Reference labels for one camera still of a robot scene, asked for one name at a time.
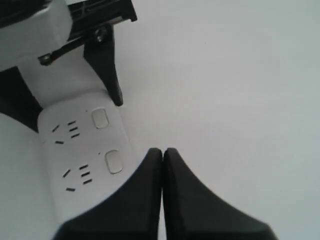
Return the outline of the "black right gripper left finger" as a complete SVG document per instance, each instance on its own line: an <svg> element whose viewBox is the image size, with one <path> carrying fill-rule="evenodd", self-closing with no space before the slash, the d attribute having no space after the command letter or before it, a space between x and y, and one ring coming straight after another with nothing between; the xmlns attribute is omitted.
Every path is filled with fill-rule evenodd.
<svg viewBox="0 0 320 240"><path fill-rule="evenodd" d="M156 240L162 197L163 153L150 148L134 174L114 194L67 221L56 240Z"/></svg>

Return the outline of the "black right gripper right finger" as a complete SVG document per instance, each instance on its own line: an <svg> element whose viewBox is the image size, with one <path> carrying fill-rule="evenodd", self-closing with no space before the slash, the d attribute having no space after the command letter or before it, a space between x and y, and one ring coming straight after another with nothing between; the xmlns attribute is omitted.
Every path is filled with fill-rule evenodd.
<svg viewBox="0 0 320 240"><path fill-rule="evenodd" d="M162 195L168 240L275 240L271 227L207 188L177 149L163 156Z"/></svg>

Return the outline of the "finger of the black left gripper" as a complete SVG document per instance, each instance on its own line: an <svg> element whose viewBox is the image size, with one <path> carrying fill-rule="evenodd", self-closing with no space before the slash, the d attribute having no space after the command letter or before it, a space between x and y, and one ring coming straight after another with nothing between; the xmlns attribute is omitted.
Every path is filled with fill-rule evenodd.
<svg viewBox="0 0 320 240"><path fill-rule="evenodd" d="M0 72L0 112L38 132L43 108L33 96L18 67Z"/></svg>

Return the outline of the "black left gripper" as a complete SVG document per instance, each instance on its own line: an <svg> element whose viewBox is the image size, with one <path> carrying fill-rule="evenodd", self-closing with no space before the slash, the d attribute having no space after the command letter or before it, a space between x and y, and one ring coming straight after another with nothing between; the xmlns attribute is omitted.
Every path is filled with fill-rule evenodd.
<svg viewBox="0 0 320 240"><path fill-rule="evenodd" d="M38 58L49 66L66 53L84 45L83 57L95 71L116 106L122 106L123 94L115 64L114 25L138 20L131 0L78 0L68 3L72 27L67 43Z"/></svg>

